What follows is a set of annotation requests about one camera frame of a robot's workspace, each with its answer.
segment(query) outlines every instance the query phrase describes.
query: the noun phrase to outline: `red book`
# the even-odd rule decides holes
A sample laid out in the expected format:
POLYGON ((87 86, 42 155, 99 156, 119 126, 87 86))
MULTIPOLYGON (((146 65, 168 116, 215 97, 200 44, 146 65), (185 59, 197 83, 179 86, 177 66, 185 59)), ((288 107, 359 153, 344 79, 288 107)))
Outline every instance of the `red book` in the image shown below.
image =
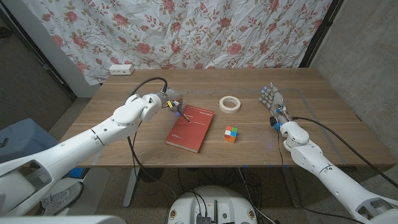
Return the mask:
POLYGON ((214 111, 186 105, 182 113, 191 123, 180 115, 165 142, 171 146, 198 153, 214 116, 214 111))

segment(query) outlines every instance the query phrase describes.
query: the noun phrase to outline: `white power strip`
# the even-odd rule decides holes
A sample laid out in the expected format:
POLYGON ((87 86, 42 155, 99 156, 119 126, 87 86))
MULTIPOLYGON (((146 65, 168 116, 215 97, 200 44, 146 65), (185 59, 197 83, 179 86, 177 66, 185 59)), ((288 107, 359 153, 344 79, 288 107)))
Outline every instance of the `white power strip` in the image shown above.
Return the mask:
POLYGON ((134 67, 132 65, 112 65, 109 71, 112 75, 131 75, 134 67))

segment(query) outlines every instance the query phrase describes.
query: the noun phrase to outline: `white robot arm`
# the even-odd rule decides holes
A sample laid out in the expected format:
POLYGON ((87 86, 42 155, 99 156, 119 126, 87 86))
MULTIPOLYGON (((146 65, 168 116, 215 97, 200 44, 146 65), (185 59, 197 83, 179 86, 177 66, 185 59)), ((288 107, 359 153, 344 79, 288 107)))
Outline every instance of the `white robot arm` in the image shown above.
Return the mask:
POLYGON ((309 134, 288 115, 282 94, 271 83, 259 99, 271 111, 271 125, 286 138, 284 147, 293 161, 319 178, 325 187, 357 221, 366 224, 393 224, 398 219, 398 201, 369 192, 334 166, 309 134))
POLYGON ((178 105, 171 111, 181 109, 182 95, 170 88, 142 98, 132 95, 95 127, 45 151, 0 164, 0 216, 28 212, 68 171, 115 140, 133 135, 140 121, 149 121, 168 101, 178 105), (24 170, 29 164, 40 168, 24 170))

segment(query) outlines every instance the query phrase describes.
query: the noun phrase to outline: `concrete wall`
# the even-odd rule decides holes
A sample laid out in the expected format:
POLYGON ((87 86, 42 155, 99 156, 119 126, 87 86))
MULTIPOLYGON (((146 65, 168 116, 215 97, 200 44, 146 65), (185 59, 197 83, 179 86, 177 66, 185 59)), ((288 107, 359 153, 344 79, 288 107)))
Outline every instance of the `concrete wall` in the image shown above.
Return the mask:
POLYGON ((398 1, 345 0, 311 67, 398 158, 398 1))
POLYGON ((100 88, 100 85, 89 85, 86 82, 76 65, 56 45, 50 34, 33 13, 29 11, 27 6, 21 0, 3 0, 3 3, 11 11, 12 15, 18 20, 50 63, 57 69, 58 73, 66 81, 76 96, 93 97, 100 88))

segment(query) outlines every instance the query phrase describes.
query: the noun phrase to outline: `wooden table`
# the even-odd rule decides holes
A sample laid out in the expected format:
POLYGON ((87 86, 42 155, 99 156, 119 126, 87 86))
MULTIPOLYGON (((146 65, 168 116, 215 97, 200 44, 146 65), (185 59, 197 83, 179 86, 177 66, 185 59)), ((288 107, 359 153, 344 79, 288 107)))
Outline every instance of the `wooden table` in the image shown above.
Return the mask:
MULTIPOLYGON (((269 110, 259 102, 264 85, 274 82, 282 92, 291 116, 318 119, 333 129, 371 163, 389 166, 395 163, 373 133, 340 98, 322 76, 311 68, 216 69, 216 70, 136 70, 130 76, 110 76, 88 103, 62 140, 70 138, 112 115, 124 104, 132 89, 149 77, 164 77, 169 87, 182 91, 184 104, 215 111, 205 140, 198 154, 165 144, 177 115, 166 109, 138 130, 135 150, 146 167, 267 167, 281 166, 278 144, 284 165, 295 165, 283 147, 281 137, 270 127, 269 110), (226 95, 240 99, 241 109, 226 114, 219 109, 219 100, 226 95), (225 127, 238 128, 235 143, 225 142, 225 127)), ((139 93, 157 92, 161 81, 140 88, 139 93)), ((364 164, 337 138, 308 121, 297 121, 308 131, 324 155, 338 166, 364 164)), ((132 167, 132 156, 126 139, 118 140, 101 153, 81 163, 89 166, 132 167)))

